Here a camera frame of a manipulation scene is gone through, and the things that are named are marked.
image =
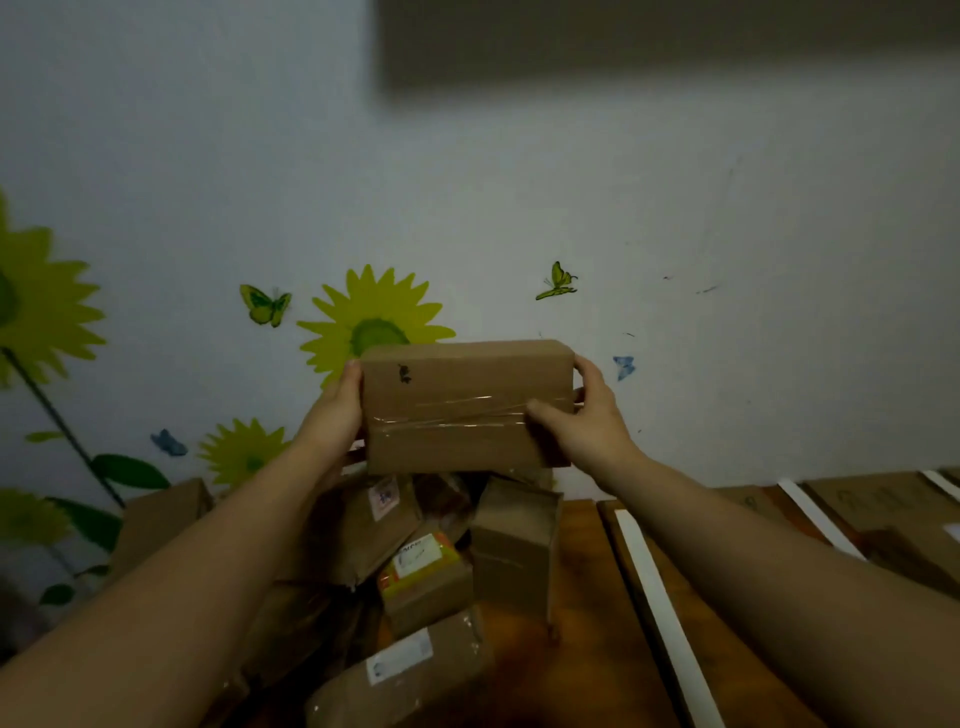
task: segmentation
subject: flower center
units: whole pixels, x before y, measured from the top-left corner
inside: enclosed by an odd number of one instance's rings
[[[400,328],[383,319],[366,319],[353,327],[350,347],[355,356],[377,344],[409,344],[410,339]]]
[[[20,308],[20,299],[10,279],[0,271],[0,327],[12,324],[16,320],[16,312]]]
[[[266,463],[262,459],[258,458],[256,455],[251,455],[247,458],[247,472],[256,473],[260,468],[262,468]]]

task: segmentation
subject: white strip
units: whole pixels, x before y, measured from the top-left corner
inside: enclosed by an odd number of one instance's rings
[[[947,480],[945,477],[937,473],[936,471],[922,471],[924,477],[937,486],[940,490],[946,493],[948,496],[952,497],[954,500],[960,500],[960,488],[957,488],[953,483]]]
[[[857,559],[866,561],[859,549],[853,545],[853,542],[844,536],[843,531],[837,528],[836,523],[830,520],[830,517],[824,513],[813,498],[804,493],[804,489],[792,480],[781,480],[777,483],[784,492],[791,497],[793,502],[800,506],[806,517],[813,521],[813,524],[820,529],[820,532],[827,537],[827,540],[833,544],[833,547],[850,554]]]
[[[686,708],[690,712],[695,728],[725,728],[716,701],[710,693],[707,679],[697,664],[690,642],[686,639],[684,629],[680,625],[677,613],[670,603],[670,597],[663,587],[663,579],[657,571],[653,554],[647,542],[643,540],[643,533],[634,517],[627,511],[616,511],[616,519],[623,533],[623,540],[627,542],[627,550],[634,561],[636,575],[640,577],[640,585],[650,604],[654,622],[666,647],[670,665],[677,675],[680,691],[684,694]]]

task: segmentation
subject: clear packing tape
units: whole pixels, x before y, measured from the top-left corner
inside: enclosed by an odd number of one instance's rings
[[[482,395],[456,400],[417,402],[411,407],[418,410],[415,414],[371,416],[368,427],[374,432],[389,436],[392,433],[417,429],[526,425],[526,400],[517,399],[518,397],[510,395]],[[570,402],[565,397],[540,401],[559,407]]]

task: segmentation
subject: brown cardboard box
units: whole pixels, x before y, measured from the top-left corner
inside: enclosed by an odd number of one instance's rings
[[[564,496],[493,477],[470,526],[478,599],[550,620]]]
[[[473,570],[438,531],[405,544],[377,578],[390,630],[400,639],[473,603]]]
[[[810,480],[807,485],[858,531],[918,517],[960,521],[960,505],[919,473],[828,478]]]
[[[749,508],[765,519],[777,523],[790,523],[774,501],[769,499],[763,492],[763,489],[756,485],[743,485],[736,488],[717,488],[716,492],[725,498],[729,498],[734,503],[739,503],[745,508]]]
[[[269,687],[320,649],[328,637],[321,617],[331,601],[326,587],[272,585],[240,649],[247,679]]]
[[[496,471],[493,474],[505,480],[518,480],[527,485],[536,485],[544,491],[554,489],[552,468],[514,468],[508,471]]]
[[[573,412],[573,351],[559,341],[379,346],[361,357],[371,473],[566,466],[531,425],[531,398]]]
[[[935,518],[902,519],[893,529],[910,542],[925,559],[940,567],[960,584],[960,542],[944,528],[951,523],[956,523],[960,528],[960,518],[953,522]]]
[[[483,710],[492,665],[474,607],[421,629],[316,691],[307,728],[457,725]]]
[[[403,546],[421,521],[410,477],[357,475],[317,499],[276,579],[356,587]]]
[[[460,476],[455,473],[415,475],[414,492],[423,523],[411,539],[442,531],[452,544],[460,541],[473,520],[473,504]]]
[[[131,500],[110,556],[107,584],[133,571],[212,508],[213,498],[198,477]]]

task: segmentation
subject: butterfly sticker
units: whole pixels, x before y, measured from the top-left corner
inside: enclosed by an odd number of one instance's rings
[[[636,371],[634,358],[632,356],[615,356],[613,363],[616,364],[617,381],[623,381]]]
[[[171,457],[183,457],[187,453],[186,445],[171,435],[169,429],[162,429],[158,435],[152,434],[150,439]]]
[[[550,271],[551,280],[543,279],[543,282],[551,286],[549,291],[543,291],[537,300],[549,298],[550,296],[562,296],[564,293],[576,293],[576,288],[571,288],[570,283],[572,283],[577,277],[571,276],[567,271],[560,267],[560,261],[558,260],[553,264],[553,268]]]
[[[283,314],[290,305],[290,299],[293,294],[284,293],[277,297],[274,291],[274,298],[270,298],[259,288],[244,283],[240,286],[240,295],[243,297],[243,303],[250,310],[250,318],[263,326],[268,321],[273,328],[280,325],[283,321]]]

